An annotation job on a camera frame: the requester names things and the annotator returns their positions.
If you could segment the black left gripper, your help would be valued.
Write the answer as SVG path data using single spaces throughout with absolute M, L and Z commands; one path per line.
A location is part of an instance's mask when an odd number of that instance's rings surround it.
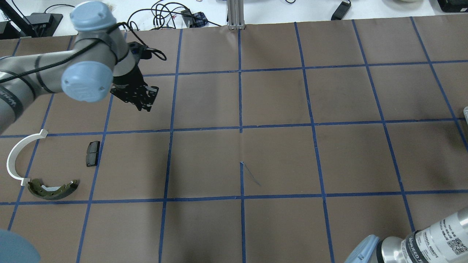
M 129 73 L 113 78 L 110 93 L 124 103 L 136 106 L 138 111 L 150 112 L 159 87 L 148 85 L 136 65 Z

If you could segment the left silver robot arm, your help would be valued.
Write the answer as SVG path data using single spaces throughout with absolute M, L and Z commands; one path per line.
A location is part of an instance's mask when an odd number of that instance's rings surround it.
M 150 111 L 159 88 L 148 85 L 139 69 L 141 59 L 166 55 L 142 40 L 127 43 L 109 7 L 99 1 L 77 5 L 70 14 L 77 36 L 72 50 L 1 58 L 1 132 L 7 130 L 45 94 L 96 103 L 115 95 L 137 110 Z

